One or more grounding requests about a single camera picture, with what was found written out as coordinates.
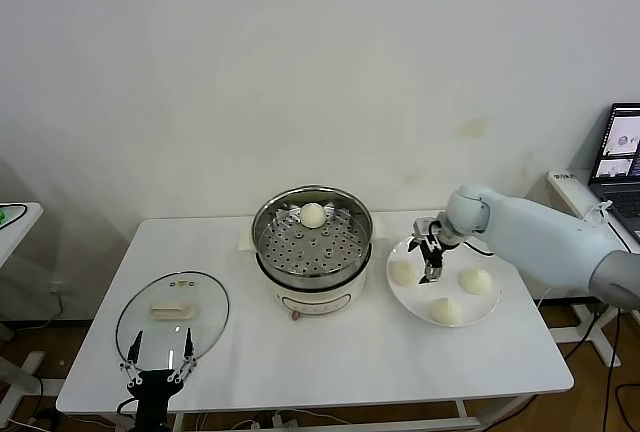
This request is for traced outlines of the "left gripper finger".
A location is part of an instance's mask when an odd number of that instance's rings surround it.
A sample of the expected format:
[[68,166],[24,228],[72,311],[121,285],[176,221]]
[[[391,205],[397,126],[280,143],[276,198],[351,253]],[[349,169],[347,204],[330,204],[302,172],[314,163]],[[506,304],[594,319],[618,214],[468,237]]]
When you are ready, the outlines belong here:
[[126,358],[120,363],[120,371],[127,378],[127,387],[132,388],[142,384],[141,369],[138,366],[138,359],[143,338],[143,331],[140,330],[132,345],[129,347]]
[[169,376],[168,381],[173,383],[182,383],[187,380],[197,365],[197,359],[194,354],[194,343],[192,340],[191,328],[187,329],[183,361],[181,365],[174,370]]

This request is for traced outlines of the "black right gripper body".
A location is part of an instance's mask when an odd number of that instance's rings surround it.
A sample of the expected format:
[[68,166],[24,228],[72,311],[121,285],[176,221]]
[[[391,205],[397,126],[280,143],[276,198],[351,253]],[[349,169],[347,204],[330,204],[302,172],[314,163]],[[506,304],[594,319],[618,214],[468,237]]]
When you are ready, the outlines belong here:
[[419,248],[424,260],[431,257],[441,257],[443,261],[447,247],[443,246],[439,240],[441,229],[440,224],[418,225],[418,239],[421,240]]

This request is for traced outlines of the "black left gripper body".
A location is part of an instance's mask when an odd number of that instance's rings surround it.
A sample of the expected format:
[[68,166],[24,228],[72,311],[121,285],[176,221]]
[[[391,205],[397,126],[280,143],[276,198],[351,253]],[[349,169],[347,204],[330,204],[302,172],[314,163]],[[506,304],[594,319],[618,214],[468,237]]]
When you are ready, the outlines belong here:
[[142,371],[127,390],[137,401],[137,417],[166,417],[170,398],[181,391],[181,378],[171,370]]

